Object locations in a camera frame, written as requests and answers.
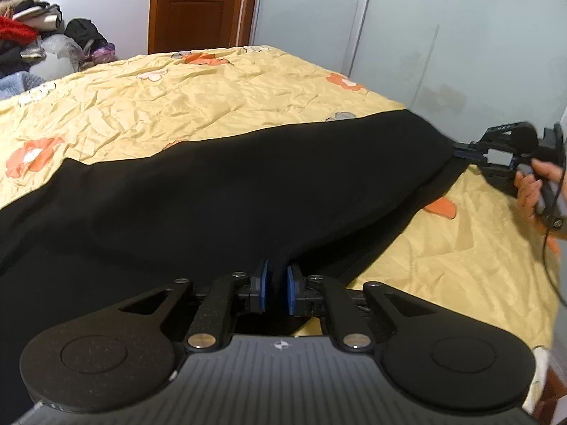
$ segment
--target wooden door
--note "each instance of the wooden door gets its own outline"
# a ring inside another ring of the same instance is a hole
[[[235,45],[235,34],[239,32],[235,25],[242,24],[243,12],[248,12],[245,24],[248,19],[251,22],[253,3],[254,0],[151,0],[148,51]]]

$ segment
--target sliding wardrobe door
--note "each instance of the sliding wardrobe door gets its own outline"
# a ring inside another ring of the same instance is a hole
[[[253,44],[340,71],[359,0],[258,0]]]

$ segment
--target black bag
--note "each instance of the black bag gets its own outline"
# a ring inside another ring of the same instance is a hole
[[[89,46],[90,52],[95,52],[98,48],[108,44],[106,38],[100,34],[96,25],[89,19],[73,19],[69,21],[64,34],[75,40],[83,50]]]

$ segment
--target bed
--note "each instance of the bed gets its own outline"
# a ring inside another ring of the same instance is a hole
[[[180,140],[402,108],[267,46],[137,56],[0,102],[0,160],[6,165],[0,205],[40,187],[64,158],[90,164],[147,157]],[[557,314],[540,259],[542,238],[515,201],[489,186],[474,166],[445,201],[455,207],[454,219],[418,212],[351,287],[385,282],[539,347],[539,374],[528,398],[534,402]],[[547,254],[558,276],[557,245],[552,242]],[[299,334],[317,330],[311,321]]]

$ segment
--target logo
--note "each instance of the logo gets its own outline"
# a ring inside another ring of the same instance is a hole
[[[274,343],[274,347],[280,351],[283,351],[288,347],[291,347],[291,345],[288,344],[285,340],[280,340],[279,342]]]

